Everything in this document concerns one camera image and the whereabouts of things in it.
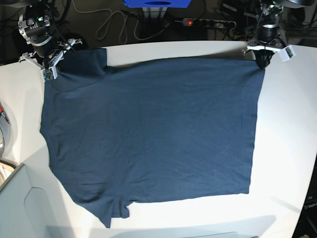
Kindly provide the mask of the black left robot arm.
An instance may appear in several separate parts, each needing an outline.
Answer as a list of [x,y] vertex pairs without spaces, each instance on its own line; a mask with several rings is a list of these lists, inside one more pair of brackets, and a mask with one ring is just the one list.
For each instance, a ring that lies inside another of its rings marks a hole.
[[261,0],[256,5],[258,14],[254,30],[255,42],[264,47],[283,49],[286,43],[279,32],[279,14],[283,7],[272,0]]

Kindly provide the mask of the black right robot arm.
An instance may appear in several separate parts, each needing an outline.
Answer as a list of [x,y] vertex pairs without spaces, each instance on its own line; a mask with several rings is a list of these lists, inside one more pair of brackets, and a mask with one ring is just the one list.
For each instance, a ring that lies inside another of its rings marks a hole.
[[26,59],[35,59],[43,68],[48,69],[53,59],[66,45],[58,23],[59,12],[54,0],[40,0],[26,7],[18,19],[18,30],[33,51],[22,54]]

